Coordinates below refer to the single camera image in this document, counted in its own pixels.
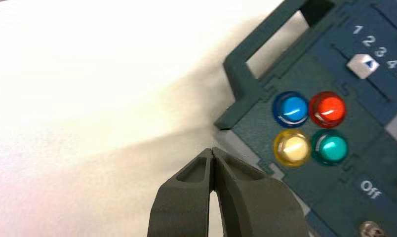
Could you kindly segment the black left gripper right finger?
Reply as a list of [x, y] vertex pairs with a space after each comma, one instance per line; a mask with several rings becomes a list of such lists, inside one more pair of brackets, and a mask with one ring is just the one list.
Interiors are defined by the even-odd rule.
[[224, 236], [308, 236], [302, 207], [286, 184], [219, 148], [213, 156]]

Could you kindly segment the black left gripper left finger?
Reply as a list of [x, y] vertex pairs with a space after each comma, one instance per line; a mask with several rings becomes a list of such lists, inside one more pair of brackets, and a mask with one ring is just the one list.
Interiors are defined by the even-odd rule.
[[149, 237], [206, 237], [214, 163], [204, 149], [158, 189], [151, 208]]

